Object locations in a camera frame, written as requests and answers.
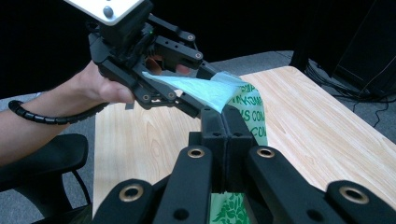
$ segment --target chair armrest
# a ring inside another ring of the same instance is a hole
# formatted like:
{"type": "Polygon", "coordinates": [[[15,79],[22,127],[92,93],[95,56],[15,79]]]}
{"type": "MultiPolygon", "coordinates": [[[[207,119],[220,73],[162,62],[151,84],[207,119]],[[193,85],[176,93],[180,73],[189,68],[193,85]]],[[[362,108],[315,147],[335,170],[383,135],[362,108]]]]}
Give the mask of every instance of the chair armrest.
{"type": "Polygon", "coordinates": [[[84,166],[88,140],[84,135],[58,135],[37,152],[0,168],[0,192],[45,175],[59,175],[84,166]]]}

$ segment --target black curtain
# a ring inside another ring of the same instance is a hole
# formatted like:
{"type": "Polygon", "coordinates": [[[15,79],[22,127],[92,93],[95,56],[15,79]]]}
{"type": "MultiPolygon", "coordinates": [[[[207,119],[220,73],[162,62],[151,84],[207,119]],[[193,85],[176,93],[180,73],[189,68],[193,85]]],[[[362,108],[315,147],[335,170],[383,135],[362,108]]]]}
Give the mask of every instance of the black curtain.
{"type": "Polygon", "coordinates": [[[0,98],[47,91],[90,60],[87,16],[61,0],[2,1],[0,98]]]}

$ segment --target wood grain surface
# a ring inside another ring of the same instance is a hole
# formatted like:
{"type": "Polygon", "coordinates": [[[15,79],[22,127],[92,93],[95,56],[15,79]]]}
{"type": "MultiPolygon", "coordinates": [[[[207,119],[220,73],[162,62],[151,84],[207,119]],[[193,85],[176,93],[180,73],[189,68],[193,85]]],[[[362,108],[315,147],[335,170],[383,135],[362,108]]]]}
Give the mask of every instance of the wood grain surface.
{"type": "MultiPolygon", "coordinates": [[[[363,185],[396,208],[396,145],[293,67],[242,76],[261,93],[268,143],[313,186],[363,185]]],[[[96,115],[93,212],[123,180],[172,172],[200,120],[175,108],[109,105],[96,115]]]]}

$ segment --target human hand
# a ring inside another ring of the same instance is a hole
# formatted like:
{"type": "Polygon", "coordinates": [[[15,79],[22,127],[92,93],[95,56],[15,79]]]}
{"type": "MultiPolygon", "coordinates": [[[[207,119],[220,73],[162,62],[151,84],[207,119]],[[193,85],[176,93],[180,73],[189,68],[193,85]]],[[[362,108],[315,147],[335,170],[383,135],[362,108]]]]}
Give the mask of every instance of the human hand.
{"type": "MultiPolygon", "coordinates": [[[[160,56],[155,56],[146,60],[146,67],[151,73],[155,75],[161,73],[162,69],[156,63],[161,59],[160,56]]],[[[190,69],[178,64],[177,71],[187,75],[190,69]]],[[[100,75],[98,67],[93,62],[90,62],[83,71],[73,78],[77,80],[79,89],[83,91],[83,94],[96,104],[104,102],[129,104],[134,102],[134,95],[129,88],[100,75]]]]}

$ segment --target cable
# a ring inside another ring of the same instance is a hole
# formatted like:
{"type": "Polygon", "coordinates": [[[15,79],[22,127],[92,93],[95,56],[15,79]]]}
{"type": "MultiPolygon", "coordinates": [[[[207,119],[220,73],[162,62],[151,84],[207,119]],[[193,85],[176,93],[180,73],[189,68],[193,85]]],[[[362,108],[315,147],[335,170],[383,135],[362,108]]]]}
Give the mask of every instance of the cable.
{"type": "Polygon", "coordinates": [[[91,198],[90,198],[90,193],[88,193],[87,187],[84,184],[84,181],[82,180],[81,176],[78,174],[76,170],[72,171],[74,177],[76,178],[77,182],[79,183],[79,186],[82,189],[82,192],[84,193],[85,201],[87,204],[91,204],[91,198]]]}
{"type": "Polygon", "coordinates": [[[51,124],[51,125],[64,125],[66,123],[72,124],[72,123],[79,122],[81,120],[84,120],[84,119],[94,116],[96,113],[99,113],[108,105],[108,103],[99,104],[87,111],[84,111],[82,113],[79,113],[79,114],[76,114],[73,116],[47,117],[47,116],[38,115],[38,114],[32,113],[28,110],[25,110],[21,106],[22,104],[23,104],[23,102],[21,102],[21,101],[13,100],[8,103],[8,107],[12,112],[14,112],[16,115],[18,115],[24,119],[34,121],[36,123],[44,123],[44,124],[51,124]]]}
{"type": "Polygon", "coordinates": [[[356,104],[353,105],[353,107],[352,107],[352,112],[353,112],[353,113],[355,113],[355,106],[356,106],[358,103],[360,103],[360,102],[358,101],[358,102],[356,102],[356,104]]]}
{"type": "Polygon", "coordinates": [[[388,108],[389,108],[388,97],[386,97],[386,98],[387,98],[387,102],[386,102],[387,105],[385,106],[385,109],[380,109],[380,110],[375,111],[375,115],[376,115],[377,121],[376,121],[376,123],[373,125],[373,128],[375,128],[375,126],[379,123],[379,121],[381,121],[381,119],[380,119],[379,116],[378,116],[378,112],[386,111],[386,110],[388,110],[388,108]]]}
{"type": "Polygon", "coordinates": [[[390,60],[390,62],[384,67],[384,69],[382,69],[381,72],[379,72],[375,77],[373,77],[364,87],[363,89],[361,89],[361,91],[359,92],[359,95],[361,95],[361,93],[367,89],[367,87],[377,78],[379,77],[382,73],[384,73],[385,70],[387,70],[387,68],[393,63],[393,61],[395,60],[396,55],[393,57],[392,60],[390,60]]]}
{"type": "MultiPolygon", "coordinates": [[[[380,74],[382,74],[389,67],[389,65],[392,63],[392,61],[384,69],[382,69],[381,72],[376,75],[376,77],[378,77],[380,74]]],[[[341,84],[330,81],[330,80],[326,79],[325,77],[321,76],[312,67],[311,63],[309,63],[308,66],[306,67],[305,74],[309,78],[311,78],[314,82],[316,82],[319,86],[328,86],[330,88],[335,89],[337,92],[340,93],[339,95],[333,95],[333,97],[343,98],[344,100],[349,101],[349,102],[359,101],[360,103],[379,103],[386,96],[390,96],[390,95],[396,93],[396,90],[392,90],[382,96],[377,96],[377,95],[373,95],[370,92],[368,92],[367,87],[363,88],[360,91],[353,91],[350,88],[347,88],[341,84]]]]}

